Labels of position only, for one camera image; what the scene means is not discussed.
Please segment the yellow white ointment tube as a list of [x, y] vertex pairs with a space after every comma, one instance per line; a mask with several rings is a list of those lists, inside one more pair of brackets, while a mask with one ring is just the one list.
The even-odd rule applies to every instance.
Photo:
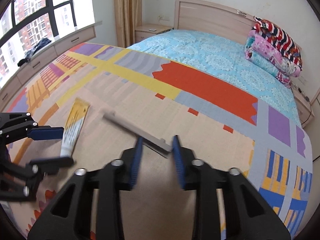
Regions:
[[83, 127], [90, 104], [76, 98], [67, 118], [61, 144], [60, 157], [71, 157]]

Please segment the grey comb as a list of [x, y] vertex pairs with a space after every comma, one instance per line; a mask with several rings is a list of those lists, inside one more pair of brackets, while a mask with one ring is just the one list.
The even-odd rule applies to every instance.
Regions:
[[103, 118], [120, 126], [122, 129], [133, 133], [138, 137], [142, 137], [144, 144], [151, 150], [157, 152], [159, 155], [166, 158], [167, 155], [171, 152], [171, 146], [167, 144], [164, 139], [158, 139], [152, 134], [144, 131], [133, 123], [122, 118], [116, 112], [105, 112], [103, 114]]

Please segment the colourful patterned bedspread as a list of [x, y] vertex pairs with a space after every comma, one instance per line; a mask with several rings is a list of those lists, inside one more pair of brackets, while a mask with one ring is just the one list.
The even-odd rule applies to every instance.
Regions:
[[212, 167], [238, 167], [295, 236], [312, 182], [306, 132], [264, 100], [186, 64], [164, 59], [151, 74], [121, 64], [128, 49], [83, 43], [43, 68], [13, 97], [9, 112], [63, 126], [76, 98], [90, 104], [73, 152], [75, 168], [102, 168], [135, 144], [104, 120], [116, 112], [153, 136], [184, 147]]

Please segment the dark clothes on sill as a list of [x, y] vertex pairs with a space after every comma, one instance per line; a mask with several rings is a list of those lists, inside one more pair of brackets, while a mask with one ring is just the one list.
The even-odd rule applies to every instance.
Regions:
[[31, 58], [42, 48], [44, 48], [45, 46], [47, 46], [48, 44], [50, 44], [52, 41], [45, 37], [42, 38], [35, 46], [33, 46], [30, 50], [28, 50], [25, 53], [25, 57], [23, 59], [21, 59], [18, 63], [17, 66], [21, 67], [23, 64], [28, 63], [31, 61]]

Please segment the window drawer cabinet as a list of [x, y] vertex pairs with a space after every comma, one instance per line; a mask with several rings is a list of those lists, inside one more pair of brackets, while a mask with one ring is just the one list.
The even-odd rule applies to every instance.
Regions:
[[64, 37], [55, 37], [54, 41], [40, 49], [30, 60], [23, 64], [12, 77], [1, 87], [1, 110], [3, 110], [12, 97], [35, 76], [42, 68], [50, 64], [58, 56], [74, 46], [96, 37], [95, 28], [102, 25], [102, 21], [95, 22], [76, 30]]

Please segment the right wooden nightstand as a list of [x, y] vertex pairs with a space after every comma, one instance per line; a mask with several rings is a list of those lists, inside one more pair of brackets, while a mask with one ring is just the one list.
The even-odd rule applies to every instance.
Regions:
[[315, 117], [314, 111], [310, 102], [308, 102], [302, 93], [295, 88], [291, 88], [293, 96], [295, 98], [295, 102], [297, 105], [297, 111], [301, 126], [304, 128], [307, 126]]

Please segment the wooden nightstand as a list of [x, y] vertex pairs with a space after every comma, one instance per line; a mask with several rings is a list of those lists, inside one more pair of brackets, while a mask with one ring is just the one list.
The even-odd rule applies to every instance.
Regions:
[[314, 111], [310, 102], [308, 102], [302, 93], [295, 88], [291, 88], [293, 96], [295, 98], [295, 102], [297, 105], [297, 111], [301, 126], [304, 128], [307, 126], [315, 117]]
[[143, 24], [135, 28], [135, 42], [141, 42], [149, 37], [166, 33], [170, 31], [172, 27], [159, 24]]

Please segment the black framed window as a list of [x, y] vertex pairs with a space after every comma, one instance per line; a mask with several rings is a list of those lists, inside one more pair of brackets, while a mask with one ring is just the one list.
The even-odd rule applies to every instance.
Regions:
[[94, 22], [92, 0], [12, 0], [1, 16], [1, 86], [42, 38], [54, 41]]

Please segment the left wooden nightstand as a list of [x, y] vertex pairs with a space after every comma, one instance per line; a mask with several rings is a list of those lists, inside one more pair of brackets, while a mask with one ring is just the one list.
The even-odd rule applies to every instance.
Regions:
[[170, 31], [172, 27], [159, 24], [143, 24], [135, 28], [135, 42], [141, 42], [149, 37], [166, 33]]

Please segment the light blue floral sheet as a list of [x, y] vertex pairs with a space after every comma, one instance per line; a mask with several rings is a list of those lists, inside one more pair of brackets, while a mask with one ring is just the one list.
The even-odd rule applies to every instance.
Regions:
[[171, 30], [129, 47], [121, 64], [151, 74], [153, 63], [173, 60], [226, 81], [264, 100], [300, 126], [291, 89], [279, 81], [276, 67], [259, 55], [250, 62], [245, 46], [221, 36], [192, 30]]

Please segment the beige curtain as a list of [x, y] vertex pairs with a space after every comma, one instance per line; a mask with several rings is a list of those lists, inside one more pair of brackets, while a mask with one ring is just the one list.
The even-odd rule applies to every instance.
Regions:
[[135, 29], [142, 24], [142, 0], [114, 0], [116, 35], [119, 47], [135, 43]]

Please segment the pink floral folded quilt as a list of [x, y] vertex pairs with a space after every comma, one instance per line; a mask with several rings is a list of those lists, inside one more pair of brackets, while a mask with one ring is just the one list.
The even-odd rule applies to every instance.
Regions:
[[291, 88], [290, 77], [298, 77], [302, 71], [255, 30], [249, 32], [246, 40], [245, 59], [271, 74], [286, 88]]

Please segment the striped red folded blanket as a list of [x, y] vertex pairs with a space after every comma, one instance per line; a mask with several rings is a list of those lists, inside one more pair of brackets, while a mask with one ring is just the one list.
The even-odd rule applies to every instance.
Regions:
[[261, 37], [269, 42], [280, 54], [300, 68], [303, 61], [299, 46], [283, 29], [269, 20], [253, 17], [256, 24], [252, 27]]

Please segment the wooden headboard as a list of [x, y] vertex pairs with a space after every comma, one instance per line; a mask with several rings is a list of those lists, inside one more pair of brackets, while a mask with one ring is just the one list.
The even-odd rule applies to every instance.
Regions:
[[175, 30], [201, 31], [245, 44], [255, 24], [252, 15], [225, 5], [202, 0], [175, 1]]

